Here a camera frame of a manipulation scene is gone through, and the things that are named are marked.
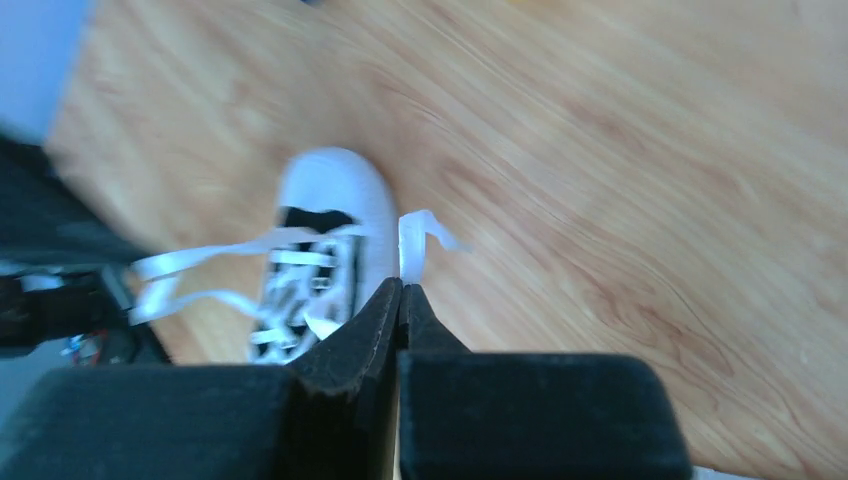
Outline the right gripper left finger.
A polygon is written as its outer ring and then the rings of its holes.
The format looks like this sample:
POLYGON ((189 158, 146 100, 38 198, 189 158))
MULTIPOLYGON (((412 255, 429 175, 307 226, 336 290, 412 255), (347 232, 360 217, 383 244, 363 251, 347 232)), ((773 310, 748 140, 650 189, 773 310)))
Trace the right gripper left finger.
POLYGON ((46 373, 1 428, 5 479, 389 479, 397 278, 286 366, 46 373))

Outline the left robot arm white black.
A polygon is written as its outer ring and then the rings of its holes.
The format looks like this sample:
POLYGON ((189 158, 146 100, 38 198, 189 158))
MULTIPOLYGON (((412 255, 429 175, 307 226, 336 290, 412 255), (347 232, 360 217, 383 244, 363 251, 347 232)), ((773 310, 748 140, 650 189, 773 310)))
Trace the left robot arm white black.
POLYGON ((161 363, 149 326, 133 326, 125 275, 146 253, 57 175, 47 152, 1 135, 1 356, 66 339, 76 365, 161 363))

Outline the black white sneaker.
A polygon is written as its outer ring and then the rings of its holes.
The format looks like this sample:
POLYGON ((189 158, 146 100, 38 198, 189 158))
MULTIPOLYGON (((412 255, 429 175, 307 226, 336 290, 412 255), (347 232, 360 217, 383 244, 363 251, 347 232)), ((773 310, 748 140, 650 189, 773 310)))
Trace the black white sneaker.
POLYGON ((270 251, 249 360, 285 365, 351 320, 398 272, 398 215, 361 155, 324 147, 293 157, 278 197, 282 228, 318 240, 270 251))

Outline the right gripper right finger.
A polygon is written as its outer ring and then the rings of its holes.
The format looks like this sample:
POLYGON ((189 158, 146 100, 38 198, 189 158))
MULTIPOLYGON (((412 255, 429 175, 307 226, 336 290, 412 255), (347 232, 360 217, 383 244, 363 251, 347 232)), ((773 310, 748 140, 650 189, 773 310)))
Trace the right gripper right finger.
POLYGON ((405 479, 688 479, 662 381, 601 353, 474 353, 405 287, 398 312, 405 479))

